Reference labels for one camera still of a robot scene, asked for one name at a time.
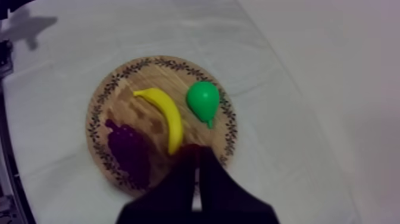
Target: plastic banana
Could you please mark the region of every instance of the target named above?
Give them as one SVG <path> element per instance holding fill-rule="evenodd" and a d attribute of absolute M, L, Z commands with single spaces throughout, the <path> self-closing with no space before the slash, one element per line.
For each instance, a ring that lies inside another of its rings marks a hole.
<path fill-rule="evenodd" d="M 168 153 L 175 154 L 183 140 L 182 118 L 175 102 L 168 94 L 157 88 L 134 91 L 133 95 L 143 97 L 164 114 L 169 130 Z"/>

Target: decorative leaf border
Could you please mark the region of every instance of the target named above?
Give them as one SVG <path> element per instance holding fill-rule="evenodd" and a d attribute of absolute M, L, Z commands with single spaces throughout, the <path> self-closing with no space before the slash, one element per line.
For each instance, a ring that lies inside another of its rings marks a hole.
<path fill-rule="evenodd" d="M 133 182 L 129 180 L 129 177 L 127 177 L 126 175 L 122 175 L 120 168 L 116 166 L 117 163 L 115 161 L 115 158 L 110 153 L 106 152 L 106 146 L 99 142 L 99 115 L 102 113 L 102 106 L 111 95 L 112 91 L 114 91 L 116 87 L 118 87 L 119 81 L 121 79 L 127 79 L 131 75 L 134 75 L 135 73 L 140 71 L 143 67 L 149 67 L 151 64 L 155 64 L 160 67 L 170 68 L 175 71 L 186 70 L 186 74 L 188 76 L 195 76 L 197 81 L 206 81 L 214 84 L 215 86 L 218 86 L 214 80 L 207 77 L 204 73 L 200 71 L 200 69 L 192 68 L 187 65 L 186 62 L 177 63 L 174 60 L 165 60 L 162 57 L 141 59 L 138 63 L 132 66 L 125 66 L 122 72 L 113 74 L 111 76 L 111 81 L 109 81 L 105 85 L 102 93 L 96 96 L 96 104 L 92 107 L 90 111 L 90 128 L 88 128 L 87 131 L 89 132 L 89 137 L 93 143 L 95 153 L 99 155 L 105 169 L 108 170 L 112 175 L 116 176 L 118 185 L 128 186 L 129 188 L 136 190 L 146 189 L 138 189 L 133 184 Z M 225 155 L 220 155 L 218 159 L 223 166 L 226 166 L 226 163 L 228 161 L 227 157 L 233 155 L 235 151 L 235 142 L 237 140 L 238 131 L 236 126 L 236 114 L 233 112 L 232 105 L 227 100 L 226 93 L 222 90 L 222 88 L 219 88 L 218 90 L 220 92 L 220 107 L 223 111 L 223 114 L 225 114 L 228 118 L 228 122 L 225 124 L 228 129 L 228 133 L 225 134 Z"/>

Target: wooden plate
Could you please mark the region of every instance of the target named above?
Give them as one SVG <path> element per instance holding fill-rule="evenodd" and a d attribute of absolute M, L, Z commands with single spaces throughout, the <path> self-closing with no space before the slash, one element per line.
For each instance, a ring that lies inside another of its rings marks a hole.
<path fill-rule="evenodd" d="M 221 96 L 220 108 L 209 130 L 186 105 L 186 92 L 199 80 L 215 84 Z M 183 144 L 209 145 L 220 163 L 226 167 L 235 150 L 236 115 L 222 86 L 207 71 L 189 61 L 169 56 L 138 58 L 111 72 L 97 87 L 86 116 L 86 138 L 89 151 L 105 177 L 135 197 L 156 186 L 170 171 L 174 160 L 167 155 L 168 129 L 163 115 L 143 98 L 132 92 L 160 88 L 174 99 L 183 119 Z M 127 124 L 146 135 L 153 143 L 150 186 L 138 189 L 120 169 L 108 148 L 107 119 L 117 125 Z"/>

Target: grape bunch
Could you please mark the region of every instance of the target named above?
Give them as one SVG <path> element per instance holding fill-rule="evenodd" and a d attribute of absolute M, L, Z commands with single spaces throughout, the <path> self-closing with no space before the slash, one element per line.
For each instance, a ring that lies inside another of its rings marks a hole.
<path fill-rule="evenodd" d="M 105 122 L 112 129 L 108 135 L 108 147 L 117 160 L 120 169 L 127 172 L 129 182 L 137 189 L 149 186 L 151 144 L 145 137 L 129 125 L 118 127 L 112 120 Z"/>

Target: toy fruit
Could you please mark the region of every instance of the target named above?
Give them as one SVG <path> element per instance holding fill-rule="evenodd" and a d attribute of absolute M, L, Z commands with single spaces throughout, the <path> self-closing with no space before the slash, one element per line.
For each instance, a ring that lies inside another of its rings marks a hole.
<path fill-rule="evenodd" d="M 129 125 L 118 127 L 112 120 L 105 122 L 112 129 L 108 134 L 108 147 L 117 160 L 120 169 L 129 174 L 129 181 L 138 189 L 147 189 L 150 184 L 150 160 L 148 151 L 151 148 L 142 134 Z"/>
<path fill-rule="evenodd" d="M 220 93 L 215 85 L 196 82 L 188 90 L 186 102 L 201 122 L 207 123 L 209 129 L 213 128 L 213 118 L 220 103 Z"/>
<path fill-rule="evenodd" d="M 168 153 L 175 154 L 183 140 L 182 119 L 175 102 L 168 94 L 157 88 L 134 91 L 133 95 L 143 97 L 164 114 L 169 130 Z"/>

